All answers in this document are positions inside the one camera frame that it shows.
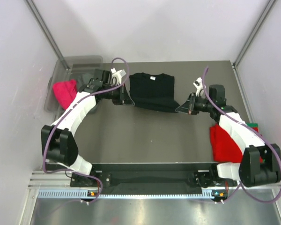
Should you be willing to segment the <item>black t shirt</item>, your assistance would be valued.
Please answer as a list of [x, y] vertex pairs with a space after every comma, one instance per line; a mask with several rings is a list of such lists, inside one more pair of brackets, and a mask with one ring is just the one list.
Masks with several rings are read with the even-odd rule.
[[159, 112], [175, 113], [175, 77], [167, 74], [135, 73], [129, 76], [130, 96], [135, 106]]

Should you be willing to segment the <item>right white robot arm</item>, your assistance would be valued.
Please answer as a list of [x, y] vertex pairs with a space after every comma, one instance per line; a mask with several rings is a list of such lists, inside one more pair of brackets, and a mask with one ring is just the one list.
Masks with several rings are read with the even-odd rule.
[[209, 96], [203, 97], [203, 86], [194, 83], [196, 92], [191, 93], [187, 101], [176, 109], [178, 113], [196, 115], [199, 112], [209, 113], [210, 117], [235, 142], [242, 154], [241, 161], [234, 163], [224, 160], [212, 165], [209, 180], [212, 184], [221, 185], [226, 179], [242, 182], [246, 187], [254, 187], [281, 181], [281, 169], [275, 157], [281, 153], [276, 144], [267, 146], [253, 131], [244, 125], [237, 110], [226, 104], [223, 85], [209, 86]]

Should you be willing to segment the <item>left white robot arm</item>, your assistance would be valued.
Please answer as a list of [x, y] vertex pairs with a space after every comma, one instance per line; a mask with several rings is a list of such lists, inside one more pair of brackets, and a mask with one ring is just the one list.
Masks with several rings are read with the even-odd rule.
[[45, 125], [41, 129], [43, 160], [77, 172], [85, 185], [94, 185], [97, 175], [92, 172], [92, 164], [79, 155], [74, 135], [87, 114], [101, 100], [111, 100], [114, 105], [134, 105], [125, 87], [127, 78], [123, 69], [95, 69], [89, 81], [80, 86], [64, 113], [50, 126]]

